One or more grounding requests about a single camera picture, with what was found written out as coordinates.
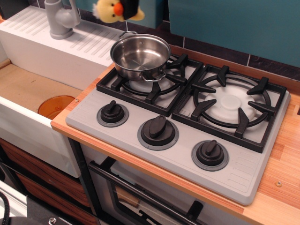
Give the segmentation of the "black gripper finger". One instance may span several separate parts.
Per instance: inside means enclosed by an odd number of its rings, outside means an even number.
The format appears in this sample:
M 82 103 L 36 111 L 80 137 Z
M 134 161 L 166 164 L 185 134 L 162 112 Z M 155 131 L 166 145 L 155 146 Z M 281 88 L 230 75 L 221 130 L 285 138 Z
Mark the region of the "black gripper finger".
M 123 6 L 123 17 L 125 20 L 132 18 L 138 13 L 139 0 L 120 0 Z

